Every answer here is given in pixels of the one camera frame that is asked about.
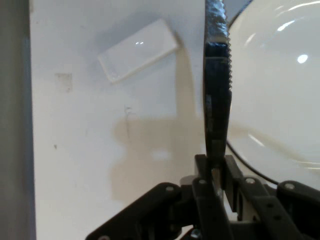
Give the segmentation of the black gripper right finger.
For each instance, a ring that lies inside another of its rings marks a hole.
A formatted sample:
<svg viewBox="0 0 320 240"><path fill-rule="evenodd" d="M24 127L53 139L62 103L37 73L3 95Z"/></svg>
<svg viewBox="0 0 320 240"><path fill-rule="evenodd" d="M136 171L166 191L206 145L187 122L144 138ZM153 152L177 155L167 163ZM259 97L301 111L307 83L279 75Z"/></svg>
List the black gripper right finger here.
<svg viewBox="0 0 320 240"><path fill-rule="evenodd" d="M276 188L244 176L231 155L225 156L223 189L240 224L236 236L253 240L318 240L320 192L287 180Z"/></svg>

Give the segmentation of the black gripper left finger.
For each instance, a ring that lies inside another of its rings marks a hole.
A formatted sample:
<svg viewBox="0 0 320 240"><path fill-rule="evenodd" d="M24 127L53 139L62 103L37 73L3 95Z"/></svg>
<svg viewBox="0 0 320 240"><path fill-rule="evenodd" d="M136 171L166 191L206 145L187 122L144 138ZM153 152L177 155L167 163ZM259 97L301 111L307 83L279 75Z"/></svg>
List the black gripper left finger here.
<svg viewBox="0 0 320 240"><path fill-rule="evenodd" d="M175 240L193 226L202 240L233 239L231 224L214 187L211 163L196 155L197 175L180 186L157 184L91 232L88 240Z"/></svg>

